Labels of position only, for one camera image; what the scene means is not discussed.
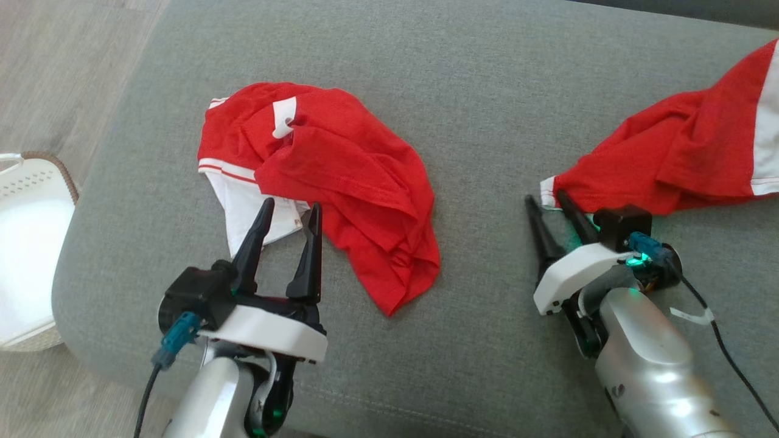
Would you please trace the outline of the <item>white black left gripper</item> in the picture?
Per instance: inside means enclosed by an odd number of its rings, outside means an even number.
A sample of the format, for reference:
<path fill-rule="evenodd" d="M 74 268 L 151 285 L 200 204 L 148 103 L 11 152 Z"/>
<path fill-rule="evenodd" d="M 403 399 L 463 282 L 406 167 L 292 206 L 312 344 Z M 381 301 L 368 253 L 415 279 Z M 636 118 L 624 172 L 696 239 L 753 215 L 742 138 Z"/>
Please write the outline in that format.
<path fill-rule="evenodd" d="M 202 363 L 217 356 L 250 356 L 259 352 L 320 363 L 326 357 L 327 333 L 320 321 L 322 299 L 323 211 L 314 203 L 304 227 L 306 243 L 286 297 L 253 296 L 264 239 L 275 207 L 267 198 L 232 260 L 237 277 L 231 285 L 233 310 L 217 328 L 200 330 Z"/>

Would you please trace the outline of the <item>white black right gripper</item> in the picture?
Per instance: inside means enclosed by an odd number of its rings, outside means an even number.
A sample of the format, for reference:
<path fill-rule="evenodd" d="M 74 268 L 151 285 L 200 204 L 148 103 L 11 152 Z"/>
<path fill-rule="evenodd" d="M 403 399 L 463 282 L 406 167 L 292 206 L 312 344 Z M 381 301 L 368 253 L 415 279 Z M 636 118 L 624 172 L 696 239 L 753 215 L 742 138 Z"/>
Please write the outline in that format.
<path fill-rule="evenodd" d="M 558 313 L 562 302 L 572 297 L 584 286 L 609 271 L 619 262 L 631 260 L 636 252 L 615 252 L 599 242 L 600 230 L 592 219 L 568 196 L 557 191 L 557 202 L 583 245 L 567 254 L 543 222 L 542 208 L 531 195 L 525 197 L 529 229 L 538 260 L 538 285 L 534 291 L 534 304 L 540 315 Z"/>

